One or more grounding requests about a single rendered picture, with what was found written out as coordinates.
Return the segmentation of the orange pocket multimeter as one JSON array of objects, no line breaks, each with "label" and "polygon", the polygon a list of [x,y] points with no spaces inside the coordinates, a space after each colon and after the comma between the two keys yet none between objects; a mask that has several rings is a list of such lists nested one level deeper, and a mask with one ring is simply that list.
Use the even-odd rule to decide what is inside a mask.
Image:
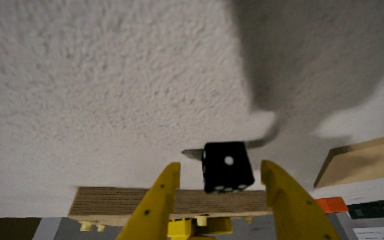
[{"label": "orange pocket multimeter", "polygon": [[329,213],[349,211],[342,197],[320,198],[315,200],[321,205],[326,215]]}]

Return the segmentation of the black die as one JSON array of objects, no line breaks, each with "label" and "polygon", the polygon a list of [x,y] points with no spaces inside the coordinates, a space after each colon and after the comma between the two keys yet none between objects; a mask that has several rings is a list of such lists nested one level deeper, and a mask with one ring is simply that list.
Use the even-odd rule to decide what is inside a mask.
[{"label": "black die", "polygon": [[243,142],[206,143],[201,161],[206,194],[242,192],[256,181]]}]

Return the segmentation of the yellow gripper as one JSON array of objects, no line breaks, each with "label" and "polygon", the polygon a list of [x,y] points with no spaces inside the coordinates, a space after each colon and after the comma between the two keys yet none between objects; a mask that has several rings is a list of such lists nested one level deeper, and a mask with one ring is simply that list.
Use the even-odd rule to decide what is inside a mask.
[{"label": "yellow gripper", "polygon": [[[180,162],[161,172],[115,240],[167,240]],[[273,209],[277,240],[341,240],[319,203],[282,167],[262,160],[261,185]]]}]

